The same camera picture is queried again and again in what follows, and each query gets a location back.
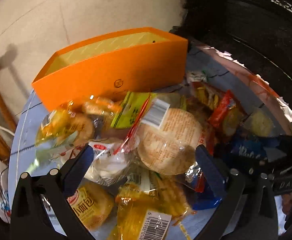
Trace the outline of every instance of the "tile floor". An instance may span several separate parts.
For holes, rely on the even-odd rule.
[[[0,0],[0,92],[17,116],[56,50],[122,29],[169,31],[183,13],[181,0]]]

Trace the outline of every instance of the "black cable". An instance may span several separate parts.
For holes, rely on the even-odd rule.
[[[6,215],[6,212],[7,212],[7,206],[8,206],[8,201],[7,201],[5,195],[4,195],[3,191],[2,191],[2,188],[1,188],[1,176],[2,176],[2,173],[4,173],[4,171],[6,171],[7,169],[8,169],[8,167],[6,167],[6,168],[0,173],[0,196],[1,196],[1,199],[2,199],[2,203],[4,204],[4,216],[6,217],[7,223],[10,224],[10,223],[9,223],[9,220],[8,220],[8,218],[7,218],[7,215]]]

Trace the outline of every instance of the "blue tablecloth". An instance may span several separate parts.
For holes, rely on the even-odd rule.
[[[210,56],[204,54],[198,49],[193,48],[189,52],[186,68],[187,70],[192,71],[205,70],[206,74],[210,77],[209,82],[212,85],[224,91],[231,89],[248,114],[252,113],[255,107],[261,107],[263,110],[265,110],[265,112],[269,113],[269,110],[263,106],[263,103],[260,101],[260,99],[257,98],[254,93],[248,89],[248,87],[246,87],[236,76],[229,73],[229,71],[227,71],[227,69],[225,69],[222,65],[215,62]],[[20,116],[11,149],[8,181],[9,203],[11,208],[16,184],[19,180],[19,177],[21,173],[23,173],[29,167],[35,158],[34,142],[36,133],[41,124],[41,121],[47,114],[48,112],[43,106],[42,102],[37,97],[36,93],[32,91]],[[276,119],[272,118],[272,120],[276,127],[280,127]],[[52,168],[56,168],[55,163],[51,163],[44,168],[37,169],[33,172],[32,176],[47,174]],[[238,211],[233,216],[232,222],[228,226],[225,233],[233,231],[244,202],[245,200],[243,199],[242,204],[238,207]],[[277,199],[276,202],[279,208],[279,216],[281,216],[280,199]],[[205,226],[213,213],[214,209],[199,211],[197,214],[190,215],[186,217],[185,220],[183,220],[182,223],[191,238],[194,238],[199,233],[199,231]],[[65,234],[53,212],[49,213],[49,217],[56,231]],[[98,231],[93,232],[92,234],[97,240],[104,240],[115,224],[116,219],[114,216],[104,225],[102,225]],[[183,237],[185,236],[178,226],[171,226],[169,227],[166,240],[183,239]]]

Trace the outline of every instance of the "lime green package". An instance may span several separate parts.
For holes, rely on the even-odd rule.
[[[150,107],[152,100],[157,98],[170,104],[170,108],[180,108],[186,111],[186,98],[178,93],[128,92],[125,99],[121,103],[122,110],[116,113],[111,123],[111,127],[118,129],[131,127],[149,94],[151,96],[151,100],[149,101],[147,108]]]

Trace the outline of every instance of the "orange box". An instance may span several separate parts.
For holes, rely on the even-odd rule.
[[[49,111],[90,95],[121,100],[182,82],[187,44],[150,27],[105,34],[55,52],[32,86]]]

